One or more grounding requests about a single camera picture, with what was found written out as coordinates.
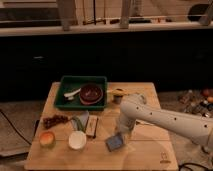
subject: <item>floor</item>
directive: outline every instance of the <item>floor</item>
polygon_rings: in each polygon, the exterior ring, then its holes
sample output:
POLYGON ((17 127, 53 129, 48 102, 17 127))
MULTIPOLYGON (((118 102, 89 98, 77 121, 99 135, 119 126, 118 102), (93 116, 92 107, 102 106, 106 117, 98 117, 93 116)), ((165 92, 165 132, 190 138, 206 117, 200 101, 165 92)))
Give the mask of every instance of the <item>floor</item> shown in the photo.
MULTIPOLYGON (((163 109, 183 111, 187 104, 179 102, 178 98, 186 93, 181 92, 160 92, 158 93, 159 101, 163 109)), ((28 140, 32 141, 36 120, 39 119, 45 101, 24 101, 0 103, 0 109, 11 120, 15 127, 28 140)), ((199 145, 192 143, 190 140, 170 132, 172 144, 175 150, 178 164, 184 162, 193 162, 201 164, 209 169, 213 169, 212 157, 210 154, 201 150, 199 145)), ((17 133, 11 128, 8 121, 0 115, 0 155, 6 152, 13 153, 11 149, 29 149, 29 145, 22 140, 17 133)), ((12 157, 0 157, 1 171, 23 171, 23 165, 27 157, 26 154, 15 155, 12 157)))

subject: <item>dark bowl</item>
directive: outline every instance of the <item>dark bowl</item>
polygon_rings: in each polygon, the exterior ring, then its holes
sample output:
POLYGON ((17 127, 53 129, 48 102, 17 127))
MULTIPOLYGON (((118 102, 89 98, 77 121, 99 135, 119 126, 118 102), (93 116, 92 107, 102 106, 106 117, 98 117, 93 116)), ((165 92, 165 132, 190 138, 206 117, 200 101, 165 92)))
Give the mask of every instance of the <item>dark bowl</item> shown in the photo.
POLYGON ((81 87, 79 96, 83 101, 93 103, 99 100, 101 96, 103 96, 103 91, 96 84, 85 84, 81 87))
POLYGON ((91 101, 91 102, 84 101, 81 97, 80 97, 80 101, 83 105, 89 106, 89 105, 94 105, 94 104, 98 103, 102 98, 103 98, 103 94, 95 101, 91 101))

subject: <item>cabinet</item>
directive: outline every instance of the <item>cabinet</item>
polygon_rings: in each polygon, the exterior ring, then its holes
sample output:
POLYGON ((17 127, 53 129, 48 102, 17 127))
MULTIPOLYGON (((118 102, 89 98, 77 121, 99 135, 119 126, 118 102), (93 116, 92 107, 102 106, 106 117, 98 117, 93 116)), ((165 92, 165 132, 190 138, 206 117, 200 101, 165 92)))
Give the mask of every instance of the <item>cabinet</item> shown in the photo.
POLYGON ((154 82, 158 91, 213 86, 212 29, 0 38, 0 100, 44 99, 63 75, 154 82))

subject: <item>white cup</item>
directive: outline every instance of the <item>white cup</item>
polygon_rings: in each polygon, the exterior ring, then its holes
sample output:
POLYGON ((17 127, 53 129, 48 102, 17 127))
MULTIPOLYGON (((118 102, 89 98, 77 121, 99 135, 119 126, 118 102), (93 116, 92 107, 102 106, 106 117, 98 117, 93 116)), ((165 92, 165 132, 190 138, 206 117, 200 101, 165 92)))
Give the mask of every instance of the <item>white cup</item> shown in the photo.
POLYGON ((82 131, 73 131, 69 136, 69 146, 74 150, 80 150, 84 148, 86 142, 86 134, 82 131))

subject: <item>green tray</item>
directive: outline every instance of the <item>green tray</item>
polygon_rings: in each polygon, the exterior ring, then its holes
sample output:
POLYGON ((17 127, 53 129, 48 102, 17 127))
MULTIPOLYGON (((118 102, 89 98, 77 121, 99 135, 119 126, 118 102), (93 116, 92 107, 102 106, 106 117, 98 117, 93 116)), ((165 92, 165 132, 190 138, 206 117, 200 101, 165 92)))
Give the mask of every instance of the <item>green tray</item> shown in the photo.
POLYGON ((104 110, 107 101, 107 78, 104 76, 63 76, 59 86, 54 106, 60 110, 104 110), (64 93, 77 90, 84 84, 95 83, 103 90, 103 98, 94 105, 83 105, 79 99, 79 94, 74 100, 68 101, 64 93))

